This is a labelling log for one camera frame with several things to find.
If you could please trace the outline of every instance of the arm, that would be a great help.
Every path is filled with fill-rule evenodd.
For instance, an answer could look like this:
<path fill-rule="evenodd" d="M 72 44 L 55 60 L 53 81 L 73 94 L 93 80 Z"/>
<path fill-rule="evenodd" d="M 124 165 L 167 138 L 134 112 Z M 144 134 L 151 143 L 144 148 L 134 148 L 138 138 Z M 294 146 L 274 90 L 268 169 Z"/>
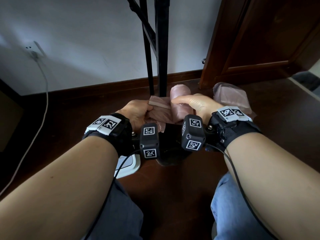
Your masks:
<path fill-rule="evenodd" d="M 118 113 L 138 130 L 150 109 L 147 101 L 134 100 Z M 0 202 L 0 239 L 81 239 L 106 198 L 117 162 L 105 139 L 80 141 Z"/>
<path fill-rule="evenodd" d="M 208 123 L 222 105 L 211 98 L 181 96 Z M 226 153 L 257 216 L 283 239 L 316 239 L 320 235 L 320 174 L 259 133 L 232 141 Z M 231 165 L 226 160 L 234 177 Z"/>

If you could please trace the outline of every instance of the wooden door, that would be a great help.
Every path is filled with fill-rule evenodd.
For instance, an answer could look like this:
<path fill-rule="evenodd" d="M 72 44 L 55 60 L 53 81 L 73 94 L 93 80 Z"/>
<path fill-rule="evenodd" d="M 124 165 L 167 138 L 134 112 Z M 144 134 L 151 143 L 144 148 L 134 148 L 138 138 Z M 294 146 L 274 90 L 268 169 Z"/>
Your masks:
<path fill-rule="evenodd" d="M 289 77 L 315 63 L 319 10 L 320 0 L 222 0 L 200 88 Z"/>

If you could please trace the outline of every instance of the wire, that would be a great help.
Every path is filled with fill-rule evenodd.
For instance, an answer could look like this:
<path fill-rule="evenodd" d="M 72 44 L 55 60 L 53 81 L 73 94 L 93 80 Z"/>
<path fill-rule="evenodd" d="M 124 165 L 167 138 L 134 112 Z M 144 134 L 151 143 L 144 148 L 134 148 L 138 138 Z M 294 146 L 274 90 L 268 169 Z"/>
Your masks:
<path fill-rule="evenodd" d="M 251 213 L 253 214 L 254 218 L 257 220 L 257 222 L 262 226 L 262 228 L 263 228 L 273 239 L 278 239 L 278 238 L 276 238 L 276 236 L 275 236 L 274 234 L 272 234 L 272 233 L 270 232 L 270 230 L 269 230 L 268 228 L 266 228 L 266 226 L 261 222 L 261 220 L 260 220 L 260 219 L 257 217 L 257 215 L 254 213 L 254 210 L 252 209 L 251 205 L 249 204 L 249 202 L 248 202 L 248 200 L 247 200 L 247 197 L 246 197 L 246 194 L 245 194 L 244 190 L 242 189 L 242 186 L 241 186 L 240 181 L 239 181 L 239 178 L 238 178 L 238 174 L 237 174 L 237 172 L 236 172 L 235 166 L 233 165 L 233 162 L 232 162 L 232 160 L 230 159 L 230 157 L 229 157 L 224 151 L 222 151 L 221 149 L 219 149 L 218 147 L 216 147 L 216 146 L 214 146 L 214 145 L 207 144 L 207 143 L 206 143 L 206 145 L 207 145 L 207 146 L 210 146 L 210 147 L 212 147 L 212 148 L 214 148 L 214 149 L 219 150 L 219 151 L 222 152 L 222 153 L 224 154 L 224 156 L 228 159 L 229 163 L 231 164 L 231 167 L 232 167 L 232 170 L 233 170 L 235 179 L 236 179 L 236 181 L 237 181 L 237 183 L 238 183 L 238 186 L 239 186 L 240 192 L 241 192 L 241 194 L 242 194 L 242 197 L 243 197 L 245 203 L 247 204 L 249 210 L 251 211 Z"/>
<path fill-rule="evenodd" d="M 44 124 L 45 118 L 46 118 L 46 114 L 47 114 L 47 111 L 48 111 L 48 104 L 49 104 L 48 80 L 47 80 L 47 77 L 46 77 L 45 73 L 43 72 L 43 70 L 42 70 L 42 68 L 41 68 L 41 66 L 40 66 L 40 64 L 39 64 L 39 62 L 38 62 L 38 56 L 33 57 L 33 59 L 34 59 L 34 61 L 37 63 L 37 65 L 38 65 L 38 67 L 39 67 L 39 69 L 40 69 L 40 71 L 41 71 L 41 73 L 42 73 L 42 76 L 43 76 L 43 78 L 44 78 L 44 80 L 45 80 L 45 93 L 46 93 L 46 97 L 47 97 L 47 104 L 46 104 L 46 107 L 45 107 L 45 112 L 44 112 L 44 114 L 43 114 L 43 119 L 42 119 L 42 123 L 41 123 L 41 125 L 40 125 L 40 128 L 38 129 L 37 133 L 35 134 L 33 140 L 31 141 L 31 144 L 29 145 L 28 149 L 27 149 L 26 152 L 24 153 L 23 157 L 21 158 L 21 160 L 20 160 L 20 162 L 19 162 L 19 164 L 18 164 L 18 167 L 17 167 L 17 169 L 15 170 L 15 172 L 14 172 L 14 174 L 13 174 L 10 182 L 9 182 L 9 183 L 6 185 L 6 187 L 4 187 L 4 189 L 0 192 L 0 196 L 1 196 L 1 195 L 6 191 L 6 189 L 11 185 L 11 183 L 13 182 L 15 176 L 17 175 L 17 172 L 18 172 L 18 170 L 19 170 L 19 168 L 20 168 L 20 166 L 21 166 L 21 163 L 22 163 L 23 159 L 26 157 L 26 154 L 29 152 L 31 146 L 33 145 L 35 139 L 37 138 L 39 132 L 41 131 L 41 129 L 42 129 L 42 127 L 43 127 L 43 124 Z"/>
<path fill-rule="evenodd" d="M 92 233 L 92 231 L 94 230 L 94 227 L 96 226 L 96 224 L 97 224 L 97 222 L 98 222 L 98 220 L 99 220 L 99 218 L 100 218 L 100 216 L 101 216 L 101 214 L 102 214 L 102 212 L 103 212 L 103 209 L 104 209 L 104 207 L 106 206 L 106 203 L 107 203 L 108 197 L 109 197 L 109 195 L 110 195 L 112 186 L 113 186 L 113 184 L 114 184 L 114 182 L 115 182 L 115 180 L 116 180 L 116 178 L 117 178 L 117 176 L 118 176 L 118 173 L 120 172 L 120 169 L 122 168 L 123 164 L 126 162 L 126 160 L 127 160 L 129 157 L 131 157 L 133 154 L 135 154 L 136 152 L 139 152 L 139 151 L 140 151 L 140 149 L 139 149 L 139 150 L 135 150 L 133 153 L 131 153 L 129 156 L 127 156 L 127 157 L 124 159 L 124 161 L 121 163 L 121 165 L 120 165 L 120 167 L 119 167 L 119 169 L 118 169 L 118 172 L 117 172 L 117 173 L 115 174 L 115 176 L 113 177 L 113 180 L 112 180 L 112 182 L 111 182 L 109 191 L 108 191 L 108 193 L 107 193 L 107 195 L 106 195 L 106 199 L 104 200 L 104 202 L 103 202 L 103 204 L 102 204 L 102 207 L 101 207 L 101 209 L 100 209 L 100 211 L 99 211 L 96 219 L 94 220 L 94 222 L 93 222 L 90 230 L 88 231 L 86 237 L 84 238 L 84 240 L 87 240 L 87 239 L 89 238 L 90 234 Z"/>

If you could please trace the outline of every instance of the human hand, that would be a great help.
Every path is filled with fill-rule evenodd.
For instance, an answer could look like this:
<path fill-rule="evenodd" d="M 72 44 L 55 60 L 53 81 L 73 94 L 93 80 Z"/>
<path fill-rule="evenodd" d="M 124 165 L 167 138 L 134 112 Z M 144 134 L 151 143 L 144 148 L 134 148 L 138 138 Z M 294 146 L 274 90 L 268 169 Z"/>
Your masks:
<path fill-rule="evenodd" d="M 208 96 L 200 93 L 194 95 L 178 96 L 171 100 L 173 104 L 189 104 L 195 110 L 195 114 L 202 118 L 204 124 L 208 124 L 211 114 L 217 109 L 222 108 L 223 105 L 217 103 Z"/>
<path fill-rule="evenodd" d="M 146 123 L 144 120 L 146 112 L 153 109 L 148 102 L 148 100 L 132 100 L 116 113 L 127 117 L 130 120 L 132 130 L 138 131 Z"/>

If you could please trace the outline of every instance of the electrical socket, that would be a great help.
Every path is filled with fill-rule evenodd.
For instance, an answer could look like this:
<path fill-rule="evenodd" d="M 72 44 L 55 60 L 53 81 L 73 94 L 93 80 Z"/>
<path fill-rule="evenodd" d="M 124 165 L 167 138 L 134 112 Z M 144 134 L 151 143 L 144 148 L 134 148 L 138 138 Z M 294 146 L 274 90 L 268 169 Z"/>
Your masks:
<path fill-rule="evenodd" d="M 23 44 L 23 48 L 26 52 L 31 53 L 31 52 L 36 52 L 38 56 L 44 56 L 42 51 L 38 48 L 37 44 L 35 41 L 30 41 L 30 42 L 25 42 Z"/>

